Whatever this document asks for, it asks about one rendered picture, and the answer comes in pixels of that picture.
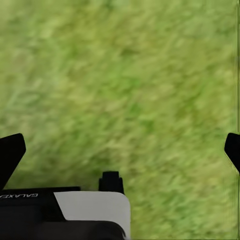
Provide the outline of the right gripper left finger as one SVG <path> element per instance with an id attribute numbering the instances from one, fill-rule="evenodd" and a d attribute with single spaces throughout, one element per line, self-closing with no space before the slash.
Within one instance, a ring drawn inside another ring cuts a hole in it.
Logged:
<path id="1" fill-rule="evenodd" d="M 0 138 L 0 193 L 26 153 L 22 133 Z"/>

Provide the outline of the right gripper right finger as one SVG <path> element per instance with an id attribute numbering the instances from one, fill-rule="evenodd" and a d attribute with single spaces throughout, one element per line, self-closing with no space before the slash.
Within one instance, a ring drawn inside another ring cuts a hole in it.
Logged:
<path id="1" fill-rule="evenodd" d="M 240 134 L 229 133 L 224 150 L 240 173 Z"/>

